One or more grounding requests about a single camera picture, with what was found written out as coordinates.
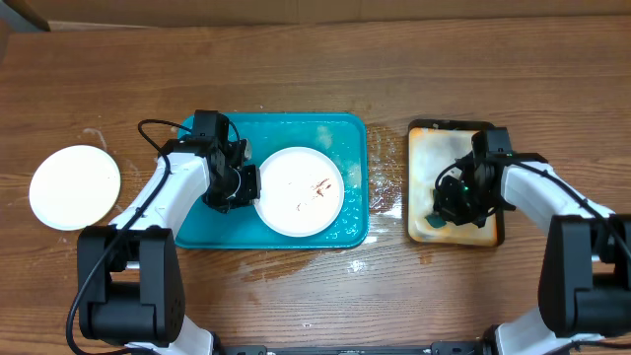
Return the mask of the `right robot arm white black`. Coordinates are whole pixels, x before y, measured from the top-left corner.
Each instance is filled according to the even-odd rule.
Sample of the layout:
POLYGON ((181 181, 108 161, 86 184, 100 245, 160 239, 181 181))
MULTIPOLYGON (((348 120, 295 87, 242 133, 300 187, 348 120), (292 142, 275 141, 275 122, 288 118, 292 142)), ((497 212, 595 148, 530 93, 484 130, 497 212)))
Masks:
POLYGON ((484 354, 622 348, 630 331, 630 218, 590 201, 533 153, 469 153, 444 168, 434 213, 482 226, 519 210, 546 236, 535 309, 484 335, 484 354))

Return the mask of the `white plate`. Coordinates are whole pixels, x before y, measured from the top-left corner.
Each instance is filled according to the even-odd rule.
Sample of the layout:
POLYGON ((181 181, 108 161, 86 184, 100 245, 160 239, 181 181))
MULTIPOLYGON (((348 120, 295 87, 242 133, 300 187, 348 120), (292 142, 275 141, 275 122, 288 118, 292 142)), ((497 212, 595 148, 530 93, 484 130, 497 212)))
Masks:
POLYGON ((114 159, 89 145, 63 148, 39 165, 29 203, 44 225, 75 231, 99 222, 114 206, 121 176, 114 159))
POLYGON ((314 236, 337 218, 344 202, 341 172, 323 153, 290 147, 260 166, 261 190, 254 203, 262 222, 292 238, 314 236))

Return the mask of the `dark green sponge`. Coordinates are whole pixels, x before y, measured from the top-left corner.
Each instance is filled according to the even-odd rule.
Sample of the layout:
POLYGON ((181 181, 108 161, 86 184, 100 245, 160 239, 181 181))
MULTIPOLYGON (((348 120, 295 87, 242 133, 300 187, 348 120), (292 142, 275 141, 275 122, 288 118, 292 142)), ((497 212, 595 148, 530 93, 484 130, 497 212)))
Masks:
POLYGON ((425 219, 434 229, 441 229, 447 225, 447 222, 440 215, 435 213, 427 215, 425 219))

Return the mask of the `white plate bottom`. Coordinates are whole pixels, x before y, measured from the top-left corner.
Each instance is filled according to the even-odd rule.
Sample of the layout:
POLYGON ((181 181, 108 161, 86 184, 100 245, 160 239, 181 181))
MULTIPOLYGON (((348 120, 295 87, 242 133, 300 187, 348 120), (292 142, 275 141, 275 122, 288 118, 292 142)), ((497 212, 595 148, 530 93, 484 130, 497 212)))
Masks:
POLYGON ((341 172, 323 153, 290 147, 260 166, 261 190, 254 203, 262 222, 292 238, 314 236, 337 218, 344 202, 341 172))

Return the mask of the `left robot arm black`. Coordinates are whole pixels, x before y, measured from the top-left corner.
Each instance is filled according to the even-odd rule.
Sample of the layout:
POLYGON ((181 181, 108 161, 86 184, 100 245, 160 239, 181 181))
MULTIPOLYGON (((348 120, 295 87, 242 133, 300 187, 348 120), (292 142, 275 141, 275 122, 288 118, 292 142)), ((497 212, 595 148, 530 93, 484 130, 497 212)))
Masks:
POLYGON ((78 293, 66 336, 78 327, 116 354, 211 354, 213 334, 185 314, 175 236, 196 201, 226 213, 260 193, 245 139, 185 135, 159 150, 154 174, 107 226, 85 228, 77 244, 78 293))

